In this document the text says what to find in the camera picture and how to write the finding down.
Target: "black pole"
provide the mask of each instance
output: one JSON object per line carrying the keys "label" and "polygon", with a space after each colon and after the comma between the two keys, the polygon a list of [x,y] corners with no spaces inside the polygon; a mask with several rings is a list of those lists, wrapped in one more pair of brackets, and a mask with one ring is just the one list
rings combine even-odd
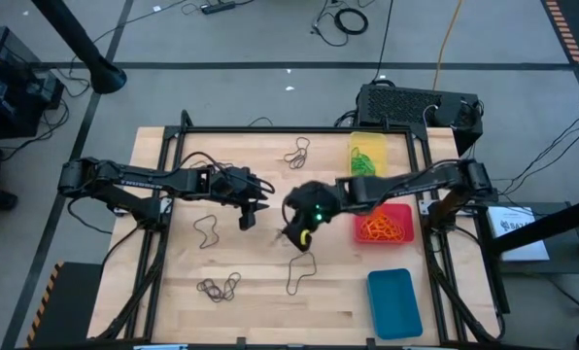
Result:
{"label": "black pole", "polygon": [[579,203],[493,239],[489,249],[499,255],[578,227]]}
{"label": "black pole", "polygon": [[125,73],[99,52],[62,0],[32,1],[76,56],[85,63],[95,92],[111,93],[125,85],[127,81]]}

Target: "plastic container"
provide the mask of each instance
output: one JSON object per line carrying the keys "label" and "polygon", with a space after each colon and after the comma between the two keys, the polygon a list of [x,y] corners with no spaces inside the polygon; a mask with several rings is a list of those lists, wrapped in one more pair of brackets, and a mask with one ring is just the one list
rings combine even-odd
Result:
{"label": "plastic container", "polygon": [[351,176],[387,176],[387,137],[381,133],[350,134]]}
{"label": "plastic container", "polygon": [[[378,216],[385,216],[387,223],[395,225],[392,230],[393,234],[402,231],[401,238],[398,235],[395,238],[376,238],[364,234],[365,226]],[[404,244],[415,240],[415,229],[413,227],[412,210],[408,204],[387,203],[379,206],[369,216],[355,216],[355,241],[360,243],[393,243]]]}
{"label": "plastic container", "polygon": [[376,335],[383,339],[400,339],[420,336],[424,332],[407,269],[369,272],[367,293]]}

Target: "red plastic bin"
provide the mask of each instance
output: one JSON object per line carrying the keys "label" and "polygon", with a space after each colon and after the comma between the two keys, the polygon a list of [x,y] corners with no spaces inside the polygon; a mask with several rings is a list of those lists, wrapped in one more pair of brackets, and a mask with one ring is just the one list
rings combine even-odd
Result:
{"label": "red plastic bin", "polygon": [[[393,222],[399,223],[403,231],[403,236],[401,240],[393,239],[371,239],[368,237],[363,237],[360,233],[360,228],[364,222],[370,220],[373,215],[378,215],[377,211],[384,214],[387,218]],[[412,210],[408,204],[383,204],[378,207],[374,213],[369,216],[355,216],[355,241],[359,243],[393,243],[393,244],[405,244],[410,243],[415,240],[415,229],[413,227],[413,215]]]}

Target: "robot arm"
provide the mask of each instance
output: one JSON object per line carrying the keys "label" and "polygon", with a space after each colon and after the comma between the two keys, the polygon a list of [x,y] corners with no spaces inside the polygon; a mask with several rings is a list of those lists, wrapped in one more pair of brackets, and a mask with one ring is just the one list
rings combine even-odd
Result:
{"label": "robot arm", "polygon": [[[429,207],[427,225],[437,229],[469,199],[493,195],[484,165],[475,160],[439,161],[425,170],[390,178],[340,178],[335,180],[335,186],[312,181],[294,188],[284,199],[286,227],[282,233],[305,252],[311,246],[311,234],[338,214],[367,215],[389,198],[436,189],[450,190],[443,200]],[[291,221],[285,214],[286,205],[294,210]]]}
{"label": "robot arm", "polygon": [[159,199],[140,198],[117,185],[165,191],[169,196],[183,200],[204,199],[240,207],[241,230],[255,224],[255,211],[268,207],[259,203],[267,199],[263,193],[275,191],[270,183],[258,179],[248,167],[207,165],[159,171],[92,157],[63,164],[58,191],[70,198],[96,198],[105,202],[110,210],[126,210],[144,228],[162,229],[166,225],[162,220]]}

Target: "black metal frame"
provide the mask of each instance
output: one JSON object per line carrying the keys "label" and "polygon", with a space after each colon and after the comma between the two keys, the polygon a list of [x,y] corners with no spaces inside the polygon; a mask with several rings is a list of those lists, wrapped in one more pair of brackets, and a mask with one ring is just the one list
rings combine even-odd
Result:
{"label": "black metal frame", "polygon": [[[164,129],[164,134],[162,137],[162,145],[160,148],[160,155],[159,155],[159,160],[158,160],[158,169],[163,169],[166,165],[166,162],[168,159],[168,150],[169,150],[169,147],[170,147],[170,144],[171,144],[173,138],[177,138],[177,148],[176,148],[175,155],[174,155],[174,166],[175,166],[175,164],[179,164],[180,159],[182,158],[182,155],[183,155],[183,148],[184,148],[187,133],[302,133],[302,134],[305,134],[305,133],[340,133],[340,134],[347,134],[347,133],[351,133],[354,131],[363,131],[363,132],[372,131],[372,132],[380,132],[380,133],[384,133],[384,134],[404,135],[405,140],[406,140],[406,146],[408,149],[408,156],[409,156],[411,171],[415,172],[415,171],[420,170],[418,160],[417,160],[417,153],[416,153],[416,149],[415,149],[413,134],[411,133],[410,129],[407,126],[390,126],[387,129],[383,129],[381,127],[343,127],[342,128],[342,127],[310,127],[310,126],[306,126],[306,127],[294,127],[294,126],[236,126],[236,127],[232,127],[232,126],[193,126],[189,117],[187,115],[185,115],[184,113],[182,113],[182,125],[180,125],[180,126],[166,126]],[[422,154],[423,154],[425,166],[430,166],[432,164],[432,160],[431,160],[431,154],[429,151],[429,145],[428,145],[427,141],[420,140],[420,142],[421,142],[421,146],[422,146]],[[159,192],[154,192],[153,196],[159,197]],[[438,199],[438,192],[437,191],[431,192],[430,197],[433,199]],[[419,200],[422,200],[422,199],[424,199],[424,195],[422,193],[416,194],[416,200],[418,202],[419,202]],[[169,223],[171,220],[171,215],[172,215],[172,211],[170,213],[167,213]],[[162,244],[162,242],[168,241],[169,230],[170,229],[167,228],[167,230],[159,233],[158,247],[166,248],[166,244]],[[153,231],[147,230],[145,232],[145,236],[143,238],[143,244],[141,247],[141,255],[140,255],[139,261],[138,261],[137,273],[136,273],[136,278],[135,278],[135,283],[134,283],[134,290],[136,290],[137,288],[140,287],[141,282],[143,281],[143,279],[146,275],[146,270],[147,270],[147,266],[148,266],[148,262],[149,262],[149,258],[150,258],[150,250],[152,247],[153,235],[154,235]],[[423,235],[423,241],[424,241],[425,258],[427,261],[427,257],[428,257],[427,254],[433,254],[433,253],[431,253],[433,251],[432,242],[431,242],[431,233],[425,232],[424,228],[422,227],[422,235]],[[439,239],[439,246],[441,247],[441,252],[442,252],[441,257],[442,257],[444,270],[445,270],[447,279],[448,279],[449,283],[456,290],[457,289],[456,277],[455,277],[455,272],[454,272],[454,268],[453,268],[451,253],[449,251],[449,243],[447,240],[447,236],[446,235],[439,235],[438,239]],[[153,281],[153,284],[152,284],[152,289],[150,292],[150,299],[149,299],[149,307],[148,307],[148,312],[147,312],[147,316],[146,316],[146,320],[145,320],[143,338],[148,339],[148,340],[151,340],[152,336],[153,336],[153,325],[154,325],[154,321],[155,321],[155,313],[156,313],[157,300],[159,297],[159,288],[160,288],[161,278],[162,278],[162,272],[160,270],[160,273],[158,274],[157,278]],[[441,292],[440,292],[440,288],[439,288],[437,281],[430,275],[428,275],[428,279],[429,279],[429,284],[430,284],[432,303],[433,303],[433,307],[434,307],[434,316],[435,316],[435,321],[436,321],[436,328],[438,331],[439,343],[442,344],[444,342],[451,341],[451,339],[449,339],[449,336],[447,333],[447,325],[446,325],[446,320],[445,320],[445,315],[444,315]],[[465,341],[467,341],[467,338],[466,338],[464,323],[462,322],[461,316],[459,315],[458,311],[454,309],[453,312],[454,312],[454,321],[455,321],[458,341],[465,342]],[[138,316],[137,314],[138,314],[138,307],[130,315],[130,317],[127,321],[126,328],[125,328],[125,334],[124,334],[124,338],[126,338],[126,339],[133,338],[133,336],[134,336],[135,328],[136,328],[136,318]],[[390,347],[386,347],[386,346],[376,346],[373,338],[367,338],[366,341],[367,341],[367,348],[379,348],[379,349],[390,348]],[[197,345],[198,346],[206,346],[206,344],[197,344]],[[215,346],[218,347],[218,346],[222,346],[222,345],[210,344],[209,346],[210,346],[210,348],[213,348]],[[333,347],[327,347],[327,348],[340,348],[340,347],[339,346],[333,346]],[[361,347],[361,346],[355,346],[355,347],[343,346],[343,348],[364,348],[364,347]]]}

